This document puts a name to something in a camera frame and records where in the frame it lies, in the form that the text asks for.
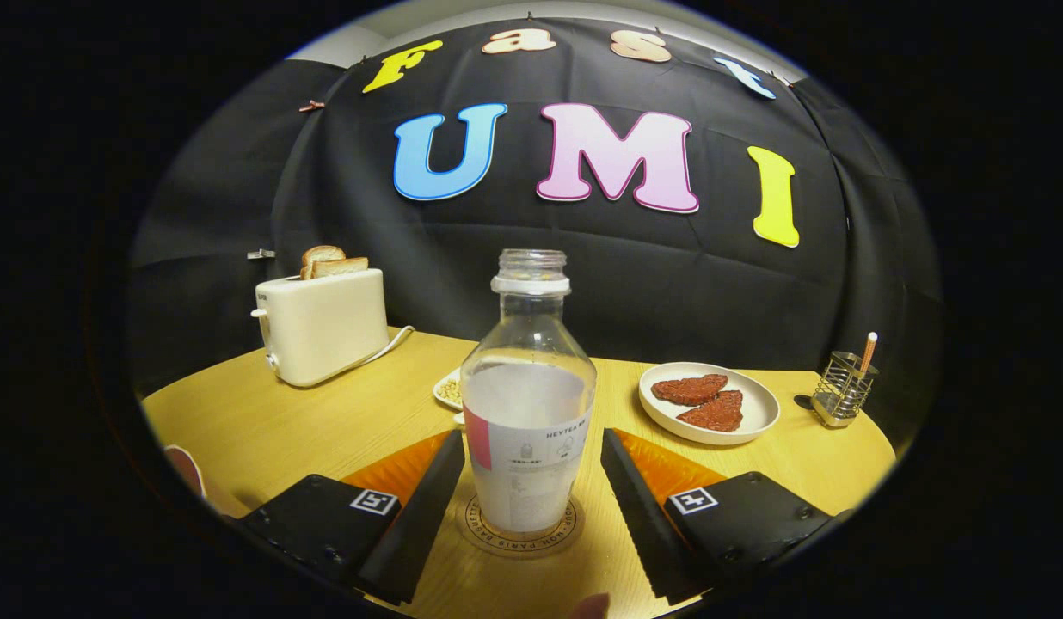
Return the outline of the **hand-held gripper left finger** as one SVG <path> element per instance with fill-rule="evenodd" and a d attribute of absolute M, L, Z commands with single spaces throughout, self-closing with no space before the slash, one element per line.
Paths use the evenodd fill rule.
<path fill-rule="evenodd" d="M 323 586 L 409 603 L 462 469 L 465 435 L 438 432 L 339 481 L 305 475 L 225 520 Z"/>

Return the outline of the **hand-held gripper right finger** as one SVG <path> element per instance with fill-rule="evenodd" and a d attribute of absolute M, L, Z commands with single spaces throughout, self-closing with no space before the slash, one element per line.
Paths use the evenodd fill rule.
<path fill-rule="evenodd" d="M 732 591 L 844 524 L 767 475 L 727 476 L 606 428 L 598 461 L 656 597 Z"/>

